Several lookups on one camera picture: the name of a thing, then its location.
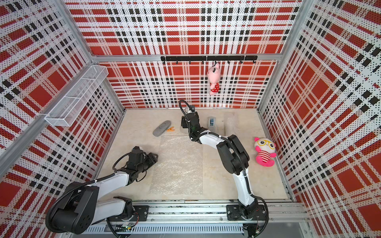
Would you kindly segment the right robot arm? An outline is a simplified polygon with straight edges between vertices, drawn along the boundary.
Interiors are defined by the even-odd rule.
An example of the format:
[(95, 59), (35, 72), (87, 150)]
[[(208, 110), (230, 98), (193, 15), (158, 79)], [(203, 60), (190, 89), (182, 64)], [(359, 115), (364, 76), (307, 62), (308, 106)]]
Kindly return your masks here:
[(249, 179), (250, 157), (237, 136), (223, 137), (203, 128), (199, 123), (198, 112), (185, 100), (179, 101), (183, 113), (182, 127), (188, 130), (193, 142), (208, 145), (218, 151), (223, 167), (232, 174), (238, 193), (238, 209), (244, 219), (253, 219), (259, 212), (269, 220), (268, 207), (265, 200), (253, 194)]

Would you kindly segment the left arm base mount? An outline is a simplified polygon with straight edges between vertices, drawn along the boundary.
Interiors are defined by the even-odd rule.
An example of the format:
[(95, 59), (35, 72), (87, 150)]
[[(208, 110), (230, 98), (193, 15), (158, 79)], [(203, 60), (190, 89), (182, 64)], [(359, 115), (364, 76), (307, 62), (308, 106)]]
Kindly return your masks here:
[(116, 216), (109, 217), (111, 222), (144, 222), (148, 217), (149, 206), (147, 205), (133, 205), (130, 208)]

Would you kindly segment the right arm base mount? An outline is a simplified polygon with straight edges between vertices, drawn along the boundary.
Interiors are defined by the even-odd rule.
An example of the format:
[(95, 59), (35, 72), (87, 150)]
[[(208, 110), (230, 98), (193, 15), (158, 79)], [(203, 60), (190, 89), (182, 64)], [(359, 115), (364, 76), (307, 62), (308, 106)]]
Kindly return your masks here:
[(229, 221), (265, 221), (267, 217), (264, 205), (227, 205), (226, 213)]

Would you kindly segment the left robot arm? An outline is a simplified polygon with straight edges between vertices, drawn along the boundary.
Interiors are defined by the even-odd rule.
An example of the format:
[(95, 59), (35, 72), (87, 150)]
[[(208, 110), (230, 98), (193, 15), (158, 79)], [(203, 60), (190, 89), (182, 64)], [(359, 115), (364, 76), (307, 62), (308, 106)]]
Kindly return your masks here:
[(47, 229), (54, 233), (79, 235), (91, 225), (106, 221), (117, 238), (124, 238), (124, 232), (134, 229), (138, 222), (146, 221), (148, 206), (134, 206), (130, 198), (122, 196), (100, 200), (114, 190), (139, 182), (139, 175), (147, 173), (158, 161), (157, 154), (146, 153), (138, 146), (117, 161), (125, 157), (128, 158), (126, 164), (118, 169), (114, 163), (113, 172), (108, 176), (69, 184), (47, 212)]

